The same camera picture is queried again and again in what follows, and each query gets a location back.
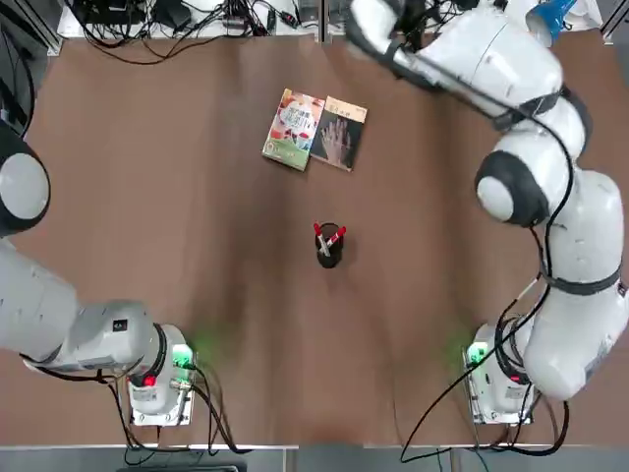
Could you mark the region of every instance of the book cover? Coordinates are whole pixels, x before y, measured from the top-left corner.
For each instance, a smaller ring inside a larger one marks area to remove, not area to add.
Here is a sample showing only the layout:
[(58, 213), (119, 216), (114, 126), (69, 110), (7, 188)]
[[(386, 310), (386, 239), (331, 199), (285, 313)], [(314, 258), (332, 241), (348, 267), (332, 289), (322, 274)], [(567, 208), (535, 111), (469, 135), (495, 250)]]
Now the book cover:
[(311, 156), (351, 171), (366, 117), (366, 108), (329, 96), (316, 130)]
[(285, 89), (273, 117), (262, 155), (306, 169), (324, 101)]

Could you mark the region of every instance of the red light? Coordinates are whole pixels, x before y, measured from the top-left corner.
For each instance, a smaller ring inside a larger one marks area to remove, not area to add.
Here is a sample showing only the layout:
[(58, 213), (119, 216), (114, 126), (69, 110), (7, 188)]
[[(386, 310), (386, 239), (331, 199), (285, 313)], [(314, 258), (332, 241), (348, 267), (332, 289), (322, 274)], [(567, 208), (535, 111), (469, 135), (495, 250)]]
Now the red light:
[(155, 386), (155, 377), (154, 376), (146, 376), (144, 377), (144, 386)]

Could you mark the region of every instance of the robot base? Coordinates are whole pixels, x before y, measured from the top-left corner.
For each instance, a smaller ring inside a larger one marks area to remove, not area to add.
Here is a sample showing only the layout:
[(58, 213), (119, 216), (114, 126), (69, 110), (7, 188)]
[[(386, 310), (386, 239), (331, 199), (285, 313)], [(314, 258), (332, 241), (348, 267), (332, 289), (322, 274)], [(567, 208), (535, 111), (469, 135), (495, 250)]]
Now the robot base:
[(191, 391), (180, 390), (177, 403), (166, 414), (145, 415), (132, 408), (135, 426), (186, 426), (190, 425), (193, 416), (193, 402), (195, 394)]
[(191, 423), (194, 393), (191, 386), (195, 358), (181, 331), (163, 324), (166, 334), (164, 367), (154, 385), (134, 387), (129, 383), (132, 424), (136, 426), (183, 426)]
[[(478, 362), (478, 360), (473, 359), (470, 355), (471, 352), (474, 352), (478, 348), (479, 344), (475, 342), (463, 352), (463, 365), (466, 370), (472, 367), (475, 362)], [(491, 367), (487, 365), (491, 361), (492, 359), (487, 359), (487, 361), (475, 369), (465, 381), (472, 421), (475, 425), (506, 424), (517, 426), (520, 422), (522, 401), (525, 400), (527, 388), (516, 383), (512, 383), (513, 386), (507, 387), (507, 394), (513, 395), (511, 400), (517, 405), (517, 407), (514, 408), (515, 411), (504, 411), (504, 409), (498, 407), (494, 400), (495, 390), (491, 388), (491, 378), (495, 376), (491, 375)], [(533, 404), (533, 397), (534, 389), (531, 388), (526, 398), (527, 404), (524, 408), (526, 420), (522, 422), (523, 425), (533, 423), (533, 415), (529, 414), (531, 405)]]

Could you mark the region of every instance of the blue object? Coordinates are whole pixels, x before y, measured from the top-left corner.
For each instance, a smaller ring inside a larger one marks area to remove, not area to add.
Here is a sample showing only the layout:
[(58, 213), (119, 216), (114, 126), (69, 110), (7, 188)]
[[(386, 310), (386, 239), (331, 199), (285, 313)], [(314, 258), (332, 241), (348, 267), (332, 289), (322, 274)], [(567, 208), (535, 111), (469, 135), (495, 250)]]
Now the blue object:
[(527, 13), (527, 26), (546, 46), (551, 46), (563, 28), (563, 19), (577, 0), (550, 0)]

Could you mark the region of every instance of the hand illustration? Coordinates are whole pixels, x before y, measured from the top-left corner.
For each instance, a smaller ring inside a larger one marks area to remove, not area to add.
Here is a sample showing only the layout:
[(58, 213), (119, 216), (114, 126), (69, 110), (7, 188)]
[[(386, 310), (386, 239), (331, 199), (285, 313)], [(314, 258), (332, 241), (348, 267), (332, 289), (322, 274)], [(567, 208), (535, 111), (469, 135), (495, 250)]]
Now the hand illustration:
[(330, 122), (321, 130), (321, 143), (331, 164), (344, 165), (343, 158), (352, 144), (347, 132), (347, 121), (337, 119)]

